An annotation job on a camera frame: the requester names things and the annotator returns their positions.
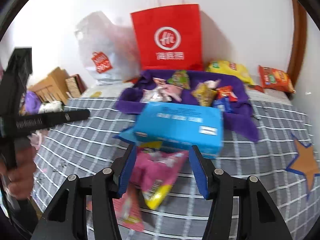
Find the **cardboard box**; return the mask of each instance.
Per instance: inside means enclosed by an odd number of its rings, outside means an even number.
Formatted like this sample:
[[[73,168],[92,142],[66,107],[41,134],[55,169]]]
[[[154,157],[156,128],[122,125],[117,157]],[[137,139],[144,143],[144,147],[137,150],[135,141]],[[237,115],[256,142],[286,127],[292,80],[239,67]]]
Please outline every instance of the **cardboard box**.
[[[133,132],[142,142],[162,141],[167,150],[189,150],[197,145],[211,159],[223,147],[222,112],[212,107],[150,102]]]

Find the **pink snack bag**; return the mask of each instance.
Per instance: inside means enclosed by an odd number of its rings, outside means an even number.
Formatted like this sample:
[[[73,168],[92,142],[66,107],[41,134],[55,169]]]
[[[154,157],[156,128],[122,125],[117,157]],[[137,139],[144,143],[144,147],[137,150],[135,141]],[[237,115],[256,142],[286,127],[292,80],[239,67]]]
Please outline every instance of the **pink snack bag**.
[[[141,213],[137,197],[137,190],[129,183],[126,193],[120,199],[113,199],[118,225],[135,231],[143,232]]]
[[[188,153],[165,153],[153,148],[138,148],[130,181],[141,187],[149,208],[156,209],[170,192]]]

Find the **gray checkered blanket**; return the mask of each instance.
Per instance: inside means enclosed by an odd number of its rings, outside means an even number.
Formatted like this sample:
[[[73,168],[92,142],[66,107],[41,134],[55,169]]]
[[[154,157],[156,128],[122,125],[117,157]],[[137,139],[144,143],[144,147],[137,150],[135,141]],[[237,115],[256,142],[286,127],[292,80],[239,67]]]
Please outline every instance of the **gray checkered blanket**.
[[[135,116],[114,109],[116,98],[71,99],[67,110],[87,108],[90,119],[51,129],[36,155],[37,172],[32,196],[44,209],[69,174],[95,174],[121,157],[127,144],[114,139],[132,126]],[[305,144],[312,138],[311,125],[304,113],[293,106],[252,101],[259,129],[258,143],[229,130],[224,131],[224,147],[214,160],[217,168],[230,175],[257,176],[278,206],[294,240],[302,239],[319,216],[320,179],[307,199],[303,176],[285,171],[297,152],[292,133]],[[319,162],[318,152],[315,158]],[[143,233],[119,227],[123,239],[201,239],[211,201],[200,195],[187,161],[171,192],[157,210],[149,210],[140,196]],[[236,238],[239,199],[234,197],[230,239]],[[88,238],[94,239],[92,215],[88,212]]]

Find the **yellow package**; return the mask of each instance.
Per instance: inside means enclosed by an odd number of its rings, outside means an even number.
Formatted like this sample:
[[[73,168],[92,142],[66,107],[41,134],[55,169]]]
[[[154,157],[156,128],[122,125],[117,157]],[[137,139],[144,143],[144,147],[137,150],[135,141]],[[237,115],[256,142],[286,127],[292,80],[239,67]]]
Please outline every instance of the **yellow package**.
[[[225,60],[213,61],[209,64],[206,71],[236,76],[246,84],[255,85],[247,68],[241,64],[235,64]]]
[[[208,88],[204,83],[199,83],[192,95],[198,100],[200,106],[211,106],[217,91]]]
[[[162,146],[162,141],[155,141],[155,142],[146,142],[146,143],[141,143],[139,147],[141,148],[154,148],[157,150],[160,150]]]

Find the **white logo on red bag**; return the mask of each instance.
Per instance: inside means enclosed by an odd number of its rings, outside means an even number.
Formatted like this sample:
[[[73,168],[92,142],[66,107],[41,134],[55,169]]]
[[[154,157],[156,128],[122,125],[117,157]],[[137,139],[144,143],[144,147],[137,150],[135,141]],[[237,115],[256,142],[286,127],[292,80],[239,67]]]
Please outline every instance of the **white logo on red bag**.
[[[183,52],[156,52],[157,59],[184,59]]]
[[[179,47],[180,33],[172,27],[161,27],[155,33],[155,42],[159,48],[173,50]]]

